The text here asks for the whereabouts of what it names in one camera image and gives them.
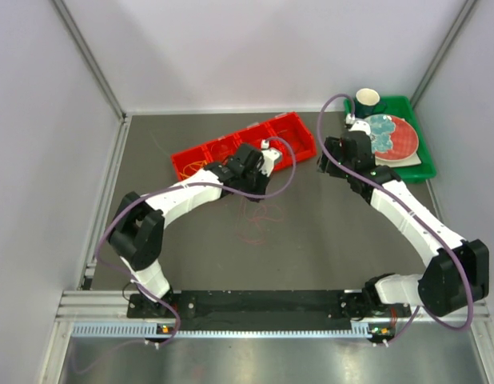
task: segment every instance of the cup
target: cup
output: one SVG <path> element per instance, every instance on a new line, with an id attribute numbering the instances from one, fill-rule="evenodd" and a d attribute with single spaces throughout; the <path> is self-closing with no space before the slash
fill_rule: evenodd
<path id="1" fill-rule="evenodd" d="M 358 90 L 354 102 L 356 104 L 357 118 L 367 118 L 372 114 L 382 114 L 388 107 L 387 102 L 381 102 L 380 95 L 369 88 Z"/>

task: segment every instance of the wall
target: wall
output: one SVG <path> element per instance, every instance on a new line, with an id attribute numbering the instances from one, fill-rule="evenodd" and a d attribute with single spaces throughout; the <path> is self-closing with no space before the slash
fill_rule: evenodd
<path id="1" fill-rule="evenodd" d="M 417 107 L 446 222 L 491 251 L 494 315 L 494 0 L 480 2 Z"/>
<path id="2" fill-rule="evenodd" d="M 123 108 L 315 110 L 411 96 L 463 0 L 66 0 Z"/>
<path id="3" fill-rule="evenodd" d="M 117 128 L 50 3 L 0 2 L 0 383 L 41 368 Z"/>

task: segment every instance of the mug handle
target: mug handle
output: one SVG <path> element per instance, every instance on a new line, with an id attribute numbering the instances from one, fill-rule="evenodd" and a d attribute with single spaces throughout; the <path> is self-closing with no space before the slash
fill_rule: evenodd
<path id="1" fill-rule="evenodd" d="M 380 105 L 384 106 L 384 108 L 382 108 L 382 110 L 378 110 L 377 112 L 375 112 L 375 109 L 376 109 L 378 106 L 380 106 Z M 388 103 L 387 103 L 387 102 L 379 102 L 379 103 L 375 106 L 375 108 L 373 108 L 373 112 L 372 112 L 372 114 L 383 114 L 383 113 L 385 112 L 385 110 L 387 110 L 387 109 L 388 109 Z"/>

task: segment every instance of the red tray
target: red tray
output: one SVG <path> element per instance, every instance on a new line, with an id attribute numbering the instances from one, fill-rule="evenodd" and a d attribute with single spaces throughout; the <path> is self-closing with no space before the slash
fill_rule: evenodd
<path id="1" fill-rule="evenodd" d="M 209 162 L 223 162 L 228 156 L 234 154 L 241 143 L 247 142 L 256 148 L 260 148 L 261 140 L 272 136 L 279 136 L 286 140 L 292 147 L 297 158 L 301 162 L 312 158 L 317 154 L 314 137 L 305 127 L 301 118 L 295 112 L 283 114 L 261 124 L 239 130 L 234 134 L 228 134 L 173 154 L 170 158 L 178 180 L 185 180 Z M 282 170 L 292 165 L 292 158 L 288 149 L 281 142 L 270 143 L 282 154 L 282 161 L 276 165 L 275 170 Z"/>

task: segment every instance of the plate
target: plate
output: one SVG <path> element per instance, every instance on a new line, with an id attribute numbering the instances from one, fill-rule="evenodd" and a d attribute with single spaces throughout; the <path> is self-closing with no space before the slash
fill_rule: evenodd
<path id="1" fill-rule="evenodd" d="M 403 118 L 390 114 L 374 114 L 365 121 L 371 128 L 372 151 L 386 162 L 410 158 L 420 145 L 417 133 Z"/>

